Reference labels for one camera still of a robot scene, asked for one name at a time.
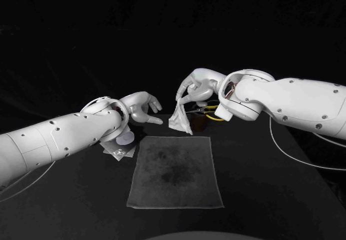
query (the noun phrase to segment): round object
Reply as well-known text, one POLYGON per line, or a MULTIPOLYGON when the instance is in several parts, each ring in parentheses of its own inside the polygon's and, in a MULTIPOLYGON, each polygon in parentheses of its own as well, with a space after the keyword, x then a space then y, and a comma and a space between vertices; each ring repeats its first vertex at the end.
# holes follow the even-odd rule
POLYGON ((136 134, 128 131, 124 135, 115 138, 118 145, 127 145, 136 140, 136 134))
POLYGON ((185 231, 149 238, 147 240, 261 240, 260 238, 218 231, 185 231))

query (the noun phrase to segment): white cloth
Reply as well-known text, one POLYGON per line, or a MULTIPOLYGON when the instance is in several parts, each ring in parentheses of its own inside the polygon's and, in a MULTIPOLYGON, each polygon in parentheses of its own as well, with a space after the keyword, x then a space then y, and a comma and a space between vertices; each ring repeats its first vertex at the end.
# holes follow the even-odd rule
POLYGON ((167 120, 167 127, 177 131, 186 132, 188 134, 193 135, 193 131, 190 128, 190 122, 186 116, 185 105, 179 104, 176 101, 175 113, 167 120))

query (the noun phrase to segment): robotic hand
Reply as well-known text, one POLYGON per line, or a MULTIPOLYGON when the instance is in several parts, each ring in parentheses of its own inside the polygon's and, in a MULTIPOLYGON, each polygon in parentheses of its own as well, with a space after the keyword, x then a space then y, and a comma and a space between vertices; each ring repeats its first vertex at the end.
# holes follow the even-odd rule
POLYGON ((0 189, 41 166, 130 131, 130 115, 140 123, 163 124, 147 114, 149 106, 154 113, 163 109, 157 98, 147 92, 136 92, 120 100, 107 96, 95 100, 81 112, 0 134, 0 189))
POLYGON ((255 121, 265 112, 286 126, 346 139, 345 86, 291 77, 276 80, 254 69, 224 75, 198 68, 180 84, 176 101, 179 104, 196 101, 201 106, 214 92, 219 99, 215 115, 224 120, 235 115, 255 121))

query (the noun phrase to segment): black background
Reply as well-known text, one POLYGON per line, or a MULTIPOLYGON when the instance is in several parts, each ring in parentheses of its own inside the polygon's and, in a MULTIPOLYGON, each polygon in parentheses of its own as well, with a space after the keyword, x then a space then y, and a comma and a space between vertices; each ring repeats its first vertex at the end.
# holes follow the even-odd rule
MULTIPOLYGON (((9 1, 0 16, 0 133, 139 91, 172 114, 196 68, 346 85, 343 0, 9 1)), ((288 130, 316 164, 346 168, 345 148, 288 130)), ((320 174, 342 200, 345 173, 320 174)))

